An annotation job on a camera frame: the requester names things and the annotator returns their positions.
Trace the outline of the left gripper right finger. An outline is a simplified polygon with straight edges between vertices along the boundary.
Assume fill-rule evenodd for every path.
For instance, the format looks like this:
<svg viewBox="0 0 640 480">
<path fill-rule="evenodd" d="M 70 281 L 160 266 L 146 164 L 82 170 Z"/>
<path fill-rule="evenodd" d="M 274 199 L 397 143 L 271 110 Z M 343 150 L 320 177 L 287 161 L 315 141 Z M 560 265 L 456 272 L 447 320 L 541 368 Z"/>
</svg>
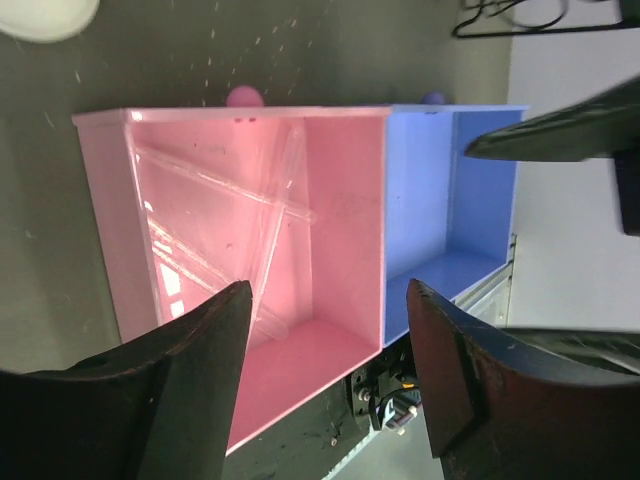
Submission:
<svg viewBox="0 0 640 480">
<path fill-rule="evenodd" d="M 639 379 L 565 359 L 409 282 L 432 455 L 448 479 L 635 479 Z"/>
</svg>

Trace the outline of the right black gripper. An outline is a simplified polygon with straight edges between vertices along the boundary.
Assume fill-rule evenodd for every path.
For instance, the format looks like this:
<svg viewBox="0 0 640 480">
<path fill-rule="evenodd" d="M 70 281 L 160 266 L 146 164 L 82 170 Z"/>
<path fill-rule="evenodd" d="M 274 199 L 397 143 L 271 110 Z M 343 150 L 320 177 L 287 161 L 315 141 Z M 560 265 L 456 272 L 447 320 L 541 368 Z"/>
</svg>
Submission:
<svg viewBox="0 0 640 480">
<path fill-rule="evenodd" d="M 640 232 L 639 78 L 580 103 L 483 134 L 465 154 L 520 162 L 613 158 L 622 230 Z"/>
</svg>

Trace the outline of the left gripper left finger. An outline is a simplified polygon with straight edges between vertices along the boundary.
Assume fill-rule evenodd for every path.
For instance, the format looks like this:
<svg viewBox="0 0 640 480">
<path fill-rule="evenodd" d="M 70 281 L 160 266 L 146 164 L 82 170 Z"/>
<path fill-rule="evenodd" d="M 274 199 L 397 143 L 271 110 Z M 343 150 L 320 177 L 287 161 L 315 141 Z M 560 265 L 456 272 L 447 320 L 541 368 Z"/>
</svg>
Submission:
<svg viewBox="0 0 640 480">
<path fill-rule="evenodd" d="M 252 309 L 235 282 L 65 370 L 1 375 L 5 479 L 218 479 Z"/>
</svg>

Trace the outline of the clear plastic pipette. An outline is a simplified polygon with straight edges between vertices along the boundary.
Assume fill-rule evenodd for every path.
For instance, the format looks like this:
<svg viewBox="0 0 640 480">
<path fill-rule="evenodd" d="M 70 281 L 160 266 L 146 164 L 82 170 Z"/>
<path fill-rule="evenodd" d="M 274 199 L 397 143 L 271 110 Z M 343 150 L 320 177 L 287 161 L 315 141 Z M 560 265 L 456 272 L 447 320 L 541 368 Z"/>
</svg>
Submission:
<svg viewBox="0 0 640 480">
<path fill-rule="evenodd" d="M 163 322 L 174 320 L 231 283 L 246 279 L 207 259 L 154 219 L 148 221 L 159 288 L 163 295 Z"/>
<path fill-rule="evenodd" d="M 279 185 L 249 185 L 240 180 L 234 180 L 218 174 L 211 169 L 194 165 L 186 159 L 171 155 L 149 146 L 134 148 L 135 159 L 139 166 L 142 163 L 161 171 L 166 176 L 173 177 L 182 183 L 194 184 L 204 188 L 213 195 L 224 194 L 231 198 L 251 201 L 261 206 L 275 207 L 277 203 L 284 205 L 284 214 L 288 217 L 313 225 L 318 215 L 308 206 L 286 197 L 278 190 Z"/>
<path fill-rule="evenodd" d="M 301 127 L 292 127 L 268 177 L 268 209 L 260 214 L 259 236 L 252 251 L 251 279 L 253 280 L 253 314 L 255 316 L 259 315 L 261 309 L 276 243 L 285 213 L 290 205 L 291 188 L 300 157 L 304 153 L 304 144 L 304 130 Z"/>
</svg>

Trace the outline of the white crucible lid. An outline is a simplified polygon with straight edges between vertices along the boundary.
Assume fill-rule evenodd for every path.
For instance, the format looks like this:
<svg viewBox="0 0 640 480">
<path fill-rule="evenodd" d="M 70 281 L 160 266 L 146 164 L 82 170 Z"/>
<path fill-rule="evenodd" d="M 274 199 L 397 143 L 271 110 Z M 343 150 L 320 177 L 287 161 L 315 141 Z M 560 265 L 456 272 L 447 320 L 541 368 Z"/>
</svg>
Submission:
<svg viewBox="0 0 640 480">
<path fill-rule="evenodd" d="M 32 43 L 54 43 L 82 32 L 99 0 L 1 0 L 1 32 Z"/>
</svg>

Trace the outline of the blue plastic bin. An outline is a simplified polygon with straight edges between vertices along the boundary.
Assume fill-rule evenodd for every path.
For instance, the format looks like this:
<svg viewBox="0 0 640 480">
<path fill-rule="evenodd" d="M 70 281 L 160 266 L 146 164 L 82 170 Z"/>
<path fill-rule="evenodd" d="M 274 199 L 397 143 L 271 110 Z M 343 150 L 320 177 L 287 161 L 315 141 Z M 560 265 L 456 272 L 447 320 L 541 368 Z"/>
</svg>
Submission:
<svg viewBox="0 0 640 480">
<path fill-rule="evenodd" d="M 449 300 L 506 265 L 517 164 L 467 156 L 479 136 L 519 123 L 523 105 L 395 105 L 386 133 L 384 343 L 409 329 L 416 278 Z"/>
</svg>

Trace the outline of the pink plastic bin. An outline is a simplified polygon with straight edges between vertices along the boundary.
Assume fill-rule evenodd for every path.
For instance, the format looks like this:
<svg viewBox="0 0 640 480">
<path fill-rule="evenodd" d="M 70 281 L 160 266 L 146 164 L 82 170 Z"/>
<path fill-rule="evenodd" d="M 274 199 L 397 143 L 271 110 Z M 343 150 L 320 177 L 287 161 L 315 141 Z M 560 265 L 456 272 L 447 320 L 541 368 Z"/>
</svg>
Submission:
<svg viewBox="0 0 640 480">
<path fill-rule="evenodd" d="M 149 146 L 266 185 L 289 130 L 304 130 L 258 316 L 252 312 L 228 450 L 235 451 L 381 351 L 387 107 L 127 108 L 73 117 L 119 334 L 163 324 L 148 221 L 246 276 L 268 206 L 182 183 L 135 159 Z"/>
</svg>

